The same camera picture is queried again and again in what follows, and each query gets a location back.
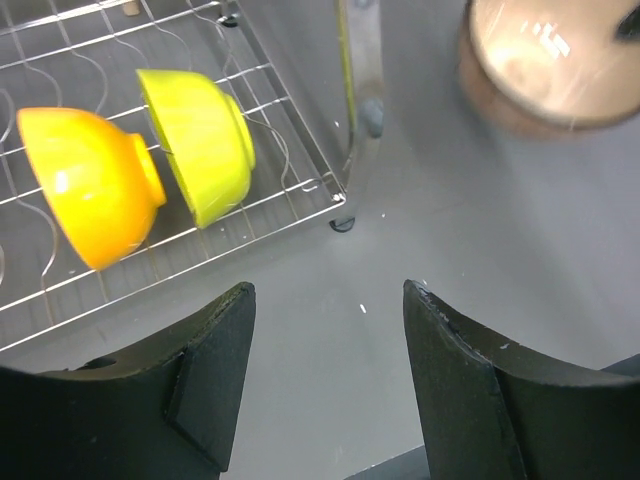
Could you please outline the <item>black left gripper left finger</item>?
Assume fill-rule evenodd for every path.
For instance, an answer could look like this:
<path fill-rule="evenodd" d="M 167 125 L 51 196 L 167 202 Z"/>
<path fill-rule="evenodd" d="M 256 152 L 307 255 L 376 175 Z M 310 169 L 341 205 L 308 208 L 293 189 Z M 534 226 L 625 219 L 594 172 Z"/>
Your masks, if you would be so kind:
<path fill-rule="evenodd" d="M 216 479 L 229 468 L 256 319 L 242 282 L 74 370 L 1 371 L 5 479 Z"/>

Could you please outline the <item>lime green bowl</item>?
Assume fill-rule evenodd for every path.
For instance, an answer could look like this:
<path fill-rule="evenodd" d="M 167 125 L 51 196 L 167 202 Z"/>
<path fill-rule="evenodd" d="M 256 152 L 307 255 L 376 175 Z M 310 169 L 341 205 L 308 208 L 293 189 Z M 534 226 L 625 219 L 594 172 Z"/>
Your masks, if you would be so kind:
<path fill-rule="evenodd" d="M 209 77 L 139 69 L 141 93 L 196 226 L 204 229 L 247 196 L 256 153 L 234 98 Z"/>

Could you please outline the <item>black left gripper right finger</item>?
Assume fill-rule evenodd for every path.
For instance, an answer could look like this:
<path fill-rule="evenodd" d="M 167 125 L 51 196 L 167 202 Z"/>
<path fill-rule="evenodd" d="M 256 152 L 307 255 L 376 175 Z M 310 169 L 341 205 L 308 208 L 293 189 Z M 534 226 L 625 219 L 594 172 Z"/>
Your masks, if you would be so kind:
<path fill-rule="evenodd" d="M 403 322 L 434 479 L 635 479 L 639 359 L 602 369 L 528 348 L 403 286 Z"/>

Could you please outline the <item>steel two-tier dish rack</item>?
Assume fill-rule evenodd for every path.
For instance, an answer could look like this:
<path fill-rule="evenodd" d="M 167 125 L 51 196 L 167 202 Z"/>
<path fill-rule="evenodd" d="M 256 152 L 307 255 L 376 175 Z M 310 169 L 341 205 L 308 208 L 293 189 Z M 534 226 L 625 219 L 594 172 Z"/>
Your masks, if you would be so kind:
<path fill-rule="evenodd" d="M 309 222 L 353 221 L 382 131 L 381 5 L 334 3 L 346 152 L 236 1 L 1 5 L 1 353 Z"/>

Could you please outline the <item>orange bowl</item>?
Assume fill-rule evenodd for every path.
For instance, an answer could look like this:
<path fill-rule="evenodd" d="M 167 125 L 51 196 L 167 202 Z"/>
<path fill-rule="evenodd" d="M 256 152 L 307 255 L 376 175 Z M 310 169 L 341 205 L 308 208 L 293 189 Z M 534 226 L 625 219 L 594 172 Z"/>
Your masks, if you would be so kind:
<path fill-rule="evenodd" d="M 58 225 L 89 268 L 143 243 L 167 197 L 141 134 L 67 107 L 22 108 L 17 128 Z"/>

